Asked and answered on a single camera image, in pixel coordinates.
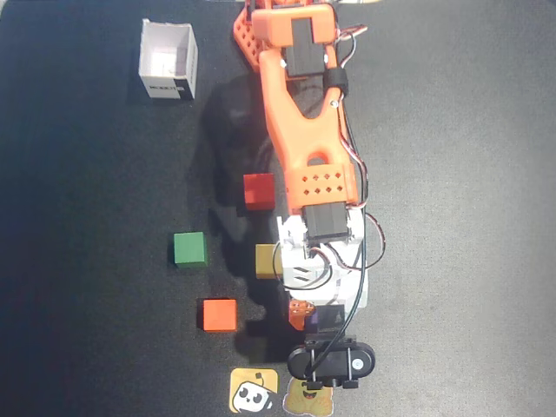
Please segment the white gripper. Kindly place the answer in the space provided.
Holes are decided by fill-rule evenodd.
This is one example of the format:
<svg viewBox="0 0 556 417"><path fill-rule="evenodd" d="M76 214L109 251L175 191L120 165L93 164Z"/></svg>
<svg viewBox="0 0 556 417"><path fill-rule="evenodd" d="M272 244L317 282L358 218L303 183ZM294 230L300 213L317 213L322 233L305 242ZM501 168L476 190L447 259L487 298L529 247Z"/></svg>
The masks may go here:
<svg viewBox="0 0 556 417"><path fill-rule="evenodd" d="M361 278L361 245L332 242L317 248L281 246L283 287L293 299L288 304L288 322L303 332L305 320L315 306L354 304Z"/></svg>

